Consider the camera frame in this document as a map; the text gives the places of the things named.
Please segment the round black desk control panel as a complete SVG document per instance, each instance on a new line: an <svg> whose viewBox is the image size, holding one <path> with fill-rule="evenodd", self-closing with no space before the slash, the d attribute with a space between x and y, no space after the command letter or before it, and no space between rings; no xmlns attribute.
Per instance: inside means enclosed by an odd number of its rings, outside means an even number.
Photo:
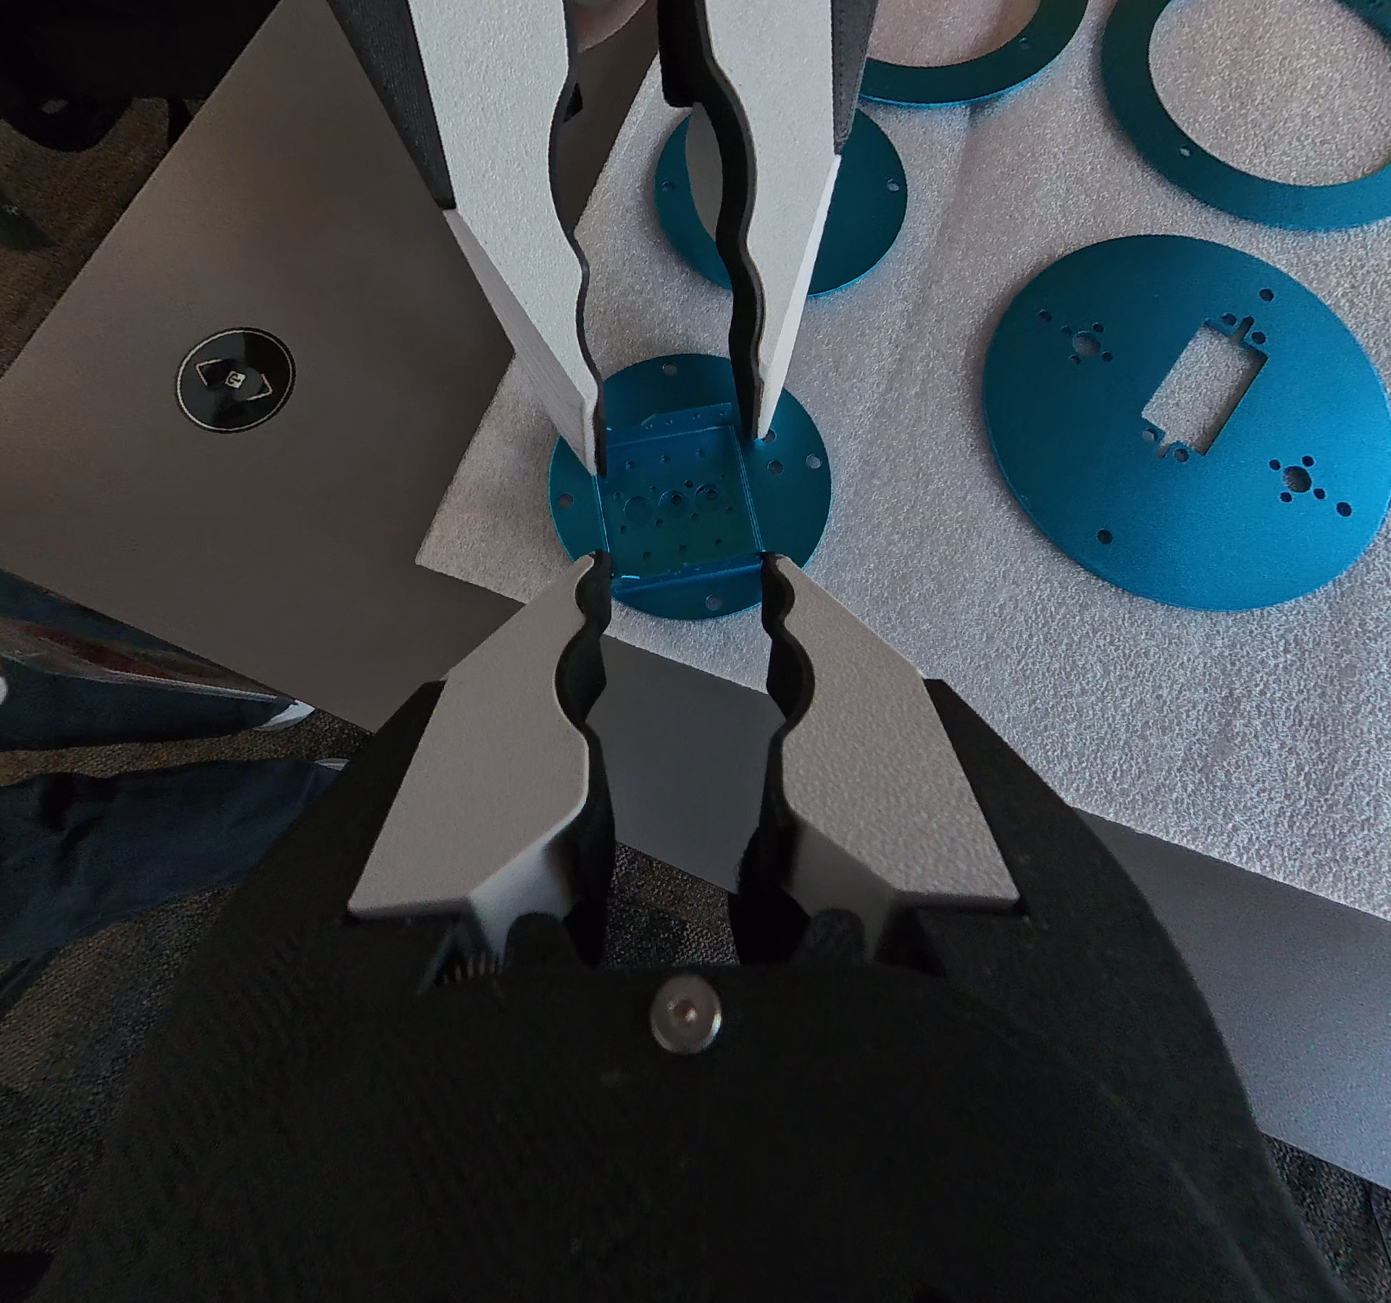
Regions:
<svg viewBox="0 0 1391 1303"><path fill-rule="evenodd" d="M276 416L291 399L295 362L291 348L261 327L228 327L181 364L182 414L214 433L240 433Z"/></svg>

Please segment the person's left hand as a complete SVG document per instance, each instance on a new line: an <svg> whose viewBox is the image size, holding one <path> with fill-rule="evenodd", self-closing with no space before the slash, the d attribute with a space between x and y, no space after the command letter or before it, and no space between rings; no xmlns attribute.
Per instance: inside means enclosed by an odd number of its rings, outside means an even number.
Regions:
<svg viewBox="0 0 1391 1303"><path fill-rule="evenodd" d="M589 53L617 36L646 1L648 0L611 0L597 7L571 1L577 53Z"/></svg>

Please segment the large blue disc rectangular cutout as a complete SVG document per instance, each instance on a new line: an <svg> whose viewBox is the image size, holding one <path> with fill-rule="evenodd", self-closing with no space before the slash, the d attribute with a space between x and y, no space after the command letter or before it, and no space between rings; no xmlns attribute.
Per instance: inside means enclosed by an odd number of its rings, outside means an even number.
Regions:
<svg viewBox="0 0 1391 1303"><path fill-rule="evenodd" d="M1142 416L1200 327L1260 359L1205 451ZM984 414L1040 533L1176 606L1308 595L1388 509L1388 399L1359 337L1275 264L1213 239L1116 237L1043 268L991 337Z"/></svg>

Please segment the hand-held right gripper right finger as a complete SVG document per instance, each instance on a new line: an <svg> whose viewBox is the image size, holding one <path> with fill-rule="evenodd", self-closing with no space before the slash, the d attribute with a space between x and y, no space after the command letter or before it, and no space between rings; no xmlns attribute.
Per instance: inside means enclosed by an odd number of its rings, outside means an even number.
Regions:
<svg viewBox="0 0 1391 1303"><path fill-rule="evenodd" d="M762 624L784 722L739 860L739 957L791 957L820 911L851 911L871 954L906 906L1011 911L1020 889L915 661L777 551Z"/></svg>

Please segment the grey desk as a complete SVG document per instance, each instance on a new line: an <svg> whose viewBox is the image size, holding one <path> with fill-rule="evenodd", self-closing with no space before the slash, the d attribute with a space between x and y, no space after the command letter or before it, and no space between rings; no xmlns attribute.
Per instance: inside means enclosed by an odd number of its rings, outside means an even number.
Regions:
<svg viewBox="0 0 1391 1303"><path fill-rule="evenodd" d="M176 407L233 326L291 345L243 435ZM4 567L378 727L515 600L415 563L509 362L325 0L281 0L4 374ZM735 879L777 722L759 692L606 643L621 837ZM1200 980L1261 1126L1388 1183L1388 922L1256 859L1087 823Z"/></svg>

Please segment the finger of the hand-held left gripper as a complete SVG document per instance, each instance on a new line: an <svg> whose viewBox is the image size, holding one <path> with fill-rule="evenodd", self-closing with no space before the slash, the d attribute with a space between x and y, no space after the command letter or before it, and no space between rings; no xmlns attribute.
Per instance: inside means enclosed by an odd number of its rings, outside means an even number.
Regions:
<svg viewBox="0 0 1391 1303"><path fill-rule="evenodd" d="M715 243L735 291L746 433L773 421L839 170L831 0L657 0L664 88L720 159Z"/></svg>
<svg viewBox="0 0 1391 1303"><path fill-rule="evenodd" d="M577 88L571 0L410 0L439 123L446 213L548 414L606 474L589 264L556 200L556 133Z"/></svg>

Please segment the white foam sheet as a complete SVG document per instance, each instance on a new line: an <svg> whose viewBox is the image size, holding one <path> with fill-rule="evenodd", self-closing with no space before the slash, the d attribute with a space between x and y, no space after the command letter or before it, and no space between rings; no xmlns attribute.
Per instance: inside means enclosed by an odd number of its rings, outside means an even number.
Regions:
<svg viewBox="0 0 1391 1303"><path fill-rule="evenodd" d="M980 369L1007 300L1123 233L1218 239L1311 286L1388 385L1388 221L1268 228L1148 167L1105 102L1091 0L1071 47L1004 98L868 112L908 166L908 218L862 283L807 306L791 389L822 428L835 502L810 574L948 679L1073 806L1388 917L1388 526L1327 588L1196 613L1053 545L1004 487ZM887 0L880 41L975 53L1020 0ZM1388 47L1334 0L1188 0L1158 29L1162 98L1205 145L1294 181L1388 152ZM730 294L659 233L676 122L651 64L581 221L603 369L715 353ZM515 599L567 560L548 512L556 433L509 366L419 563Z"/></svg>

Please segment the small blue metal disc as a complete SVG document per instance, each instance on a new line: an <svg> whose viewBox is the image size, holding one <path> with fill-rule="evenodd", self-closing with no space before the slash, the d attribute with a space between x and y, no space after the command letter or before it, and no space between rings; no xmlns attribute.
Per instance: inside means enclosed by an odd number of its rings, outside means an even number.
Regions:
<svg viewBox="0 0 1391 1303"><path fill-rule="evenodd" d="M723 355L657 355L607 377L607 435L651 414L709 402L735 406L746 487L762 548L751 565L720 567L693 588L640 591L635 600L617 588L614 577L614 599L639 613L695 621L749 610L762 600L759 560L764 551L791 555L804 565L822 538L831 508L831 464L817 424L792 392L782 392L768 435L746 438L733 362ZM550 457L548 494L556 530L574 560L595 548L607 551L597 482L600 478L581 464L574 449L559 440Z"/></svg>

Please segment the blue metal bracket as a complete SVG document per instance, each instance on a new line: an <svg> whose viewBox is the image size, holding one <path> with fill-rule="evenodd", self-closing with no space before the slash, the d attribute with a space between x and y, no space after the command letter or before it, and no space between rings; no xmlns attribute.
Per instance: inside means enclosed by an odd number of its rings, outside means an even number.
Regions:
<svg viewBox="0 0 1391 1303"><path fill-rule="evenodd" d="M597 496L617 588L630 600L751 565L762 548L733 402L611 429Z"/></svg>

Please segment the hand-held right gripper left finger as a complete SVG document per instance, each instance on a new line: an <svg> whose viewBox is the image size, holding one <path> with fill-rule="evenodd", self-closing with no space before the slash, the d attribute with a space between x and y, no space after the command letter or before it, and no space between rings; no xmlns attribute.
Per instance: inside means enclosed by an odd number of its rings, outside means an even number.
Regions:
<svg viewBox="0 0 1391 1303"><path fill-rule="evenodd" d="M611 555L590 551L446 676L353 917L455 911L502 952L521 912L552 912L600 957L614 802L589 712L607 621Z"/></svg>

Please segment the medium blue metal disc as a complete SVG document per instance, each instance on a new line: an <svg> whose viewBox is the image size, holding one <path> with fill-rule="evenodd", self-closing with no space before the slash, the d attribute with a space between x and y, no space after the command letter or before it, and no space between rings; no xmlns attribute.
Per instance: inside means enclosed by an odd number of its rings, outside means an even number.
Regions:
<svg viewBox="0 0 1391 1303"><path fill-rule="evenodd" d="M654 206L673 250L706 280L730 289L719 243L698 218L688 177L688 122L672 128L654 167ZM862 280L891 250L908 210L908 177L894 144L865 110L855 112L810 294L820 297Z"/></svg>

